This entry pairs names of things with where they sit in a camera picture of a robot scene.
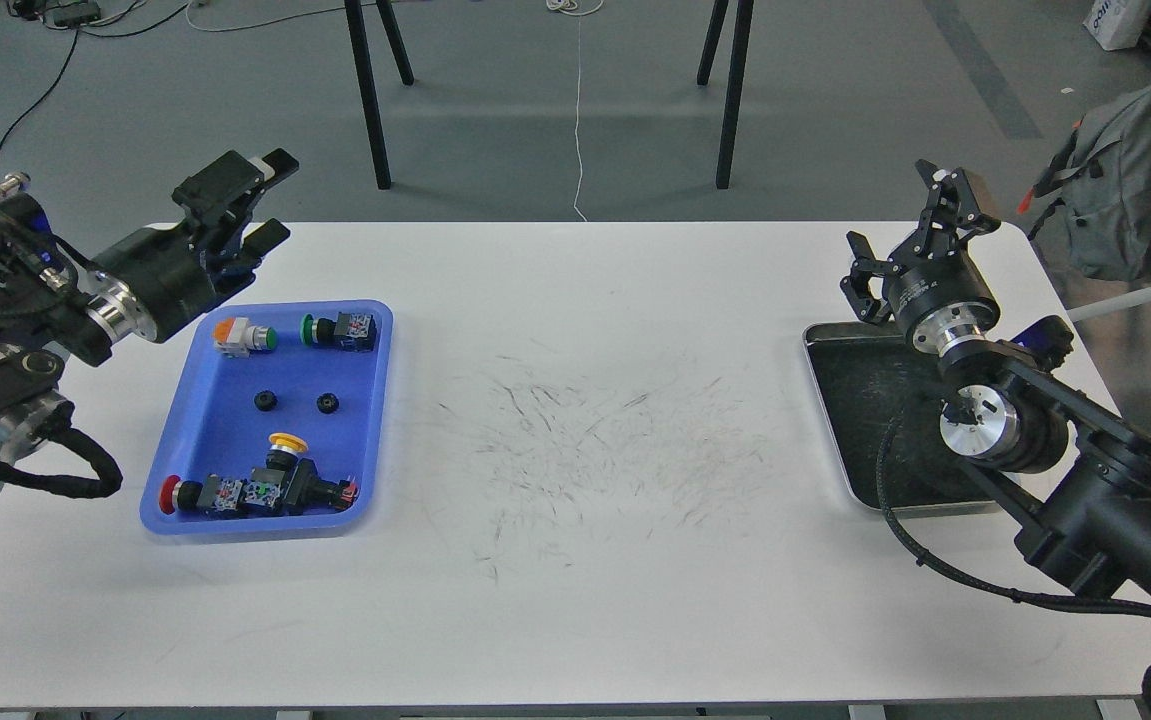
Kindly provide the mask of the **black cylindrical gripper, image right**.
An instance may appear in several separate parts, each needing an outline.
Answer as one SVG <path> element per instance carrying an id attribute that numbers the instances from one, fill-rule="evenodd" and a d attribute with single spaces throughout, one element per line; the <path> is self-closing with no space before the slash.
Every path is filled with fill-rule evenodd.
<path id="1" fill-rule="evenodd" d="M 973 238 L 999 231 L 1001 222 L 973 187 L 976 174 L 927 159 L 914 168 L 928 191 L 914 231 L 914 256 L 930 260 L 895 275 L 892 256 L 876 255 L 864 233 L 849 231 L 851 265 L 840 290 L 859 322 L 881 325 L 894 319 L 915 351 L 942 357 L 967 340 L 983 340 L 999 322 L 994 293 L 965 251 Z M 872 278 L 886 278 L 882 294 L 872 293 Z"/>

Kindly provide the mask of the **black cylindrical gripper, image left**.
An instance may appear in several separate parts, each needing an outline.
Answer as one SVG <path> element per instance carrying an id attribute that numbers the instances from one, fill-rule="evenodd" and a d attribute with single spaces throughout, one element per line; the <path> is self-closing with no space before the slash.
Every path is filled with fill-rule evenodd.
<path id="1" fill-rule="evenodd" d="M 233 233 L 245 225 L 270 187 L 300 169 L 285 150 L 246 158 L 229 150 L 171 191 L 171 201 L 185 210 L 185 229 L 144 227 L 96 255 L 94 292 L 85 314 L 112 343 L 137 334 L 163 343 L 195 319 L 231 299 L 236 286 L 249 286 L 256 269 L 290 238 L 277 219 L 254 231 Z M 227 240 L 205 233 L 233 233 Z"/>

